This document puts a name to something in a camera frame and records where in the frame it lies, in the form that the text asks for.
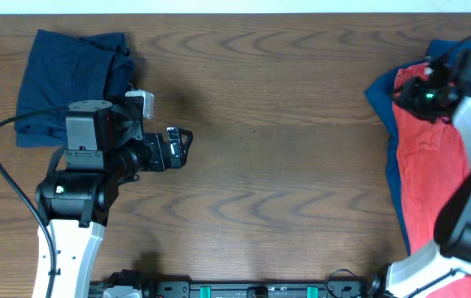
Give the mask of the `red t-shirt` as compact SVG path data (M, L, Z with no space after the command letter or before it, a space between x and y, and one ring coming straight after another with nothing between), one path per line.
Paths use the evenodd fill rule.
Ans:
M426 63L400 68L394 88L408 79L427 79ZM411 254L433 239L435 220L469 174L470 167L459 132L437 120L422 121L393 104L397 123L397 162L401 177L402 212ZM471 297L471 277L453 282L428 297Z

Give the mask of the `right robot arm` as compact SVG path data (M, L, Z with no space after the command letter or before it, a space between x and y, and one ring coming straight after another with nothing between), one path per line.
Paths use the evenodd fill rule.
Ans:
M471 297L471 49L400 68L368 100L391 136L389 184L408 257L369 297Z

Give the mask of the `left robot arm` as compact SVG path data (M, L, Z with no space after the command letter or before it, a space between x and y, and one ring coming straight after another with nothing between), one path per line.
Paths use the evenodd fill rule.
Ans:
M35 297L86 297L121 185L141 171L185 165L192 132L170 127L166 134L143 131L144 100L85 100L69 105L65 123L66 167L50 167L36 188L39 262Z

